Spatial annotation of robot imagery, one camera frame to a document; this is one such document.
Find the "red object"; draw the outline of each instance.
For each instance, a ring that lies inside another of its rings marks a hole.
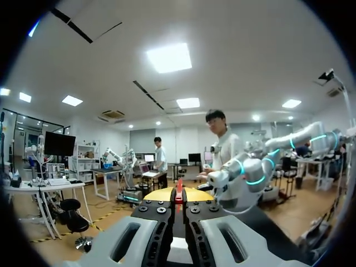
[[[183,180],[179,179],[176,189],[175,204],[183,204]]]

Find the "square ceiling light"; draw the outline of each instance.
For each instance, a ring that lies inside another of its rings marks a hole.
[[[78,106],[78,105],[81,104],[82,102],[83,102],[82,100],[77,99],[77,98],[72,97],[72,96],[66,96],[66,98],[62,100],[62,103],[71,105],[71,106],[73,106],[73,107]]]
[[[191,68],[189,50],[186,43],[149,50],[147,55],[158,73]]]
[[[200,107],[199,98],[177,99],[177,104],[181,109]]]
[[[297,105],[299,105],[301,103],[300,100],[294,100],[294,99],[290,99],[288,100],[286,103],[284,103],[282,105],[282,107],[285,107],[285,108],[295,108],[297,107]]]
[[[6,89],[6,88],[1,88],[0,90],[0,96],[8,96],[10,94],[11,90]]]
[[[22,100],[22,101],[26,101],[28,103],[31,103],[31,96],[25,94],[25,93],[20,93],[19,95],[19,98]]]

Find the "laptop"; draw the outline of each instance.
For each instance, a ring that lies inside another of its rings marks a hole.
[[[147,164],[141,164],[140,171],[142,172],[143,176],[147,177],[155,177],[159,174],[158,171],[150,171],[149,166]]]

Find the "ceiling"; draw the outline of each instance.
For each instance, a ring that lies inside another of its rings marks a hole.
[[[301,1],[67,0],[57,9],[93,42],[52,13],[41,19],[5,84],[11,105],[60,118],[119,110],[126,121],[112,127],[129,130],[204,124],[210,108],[233,123],[256,113],[263,122],[305,120],[333,102],[326,92],[334,85],[314,82],[324,71],[354,86],[332,35]],[[146,51],[176,43],[187,43],[192,68],[157,73]],[[83,103],[61,103],[67,95]],[[181,113],[175,100],[190,97],[200,107]],[[282,108],[290,98],[301,104]]]

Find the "black hair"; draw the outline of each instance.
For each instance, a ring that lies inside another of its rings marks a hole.
[[[224,119],[226,117],[225,117],[225,114],[221,110],[209,110],[205,115],[206,122],[209,122],[215,118]]]

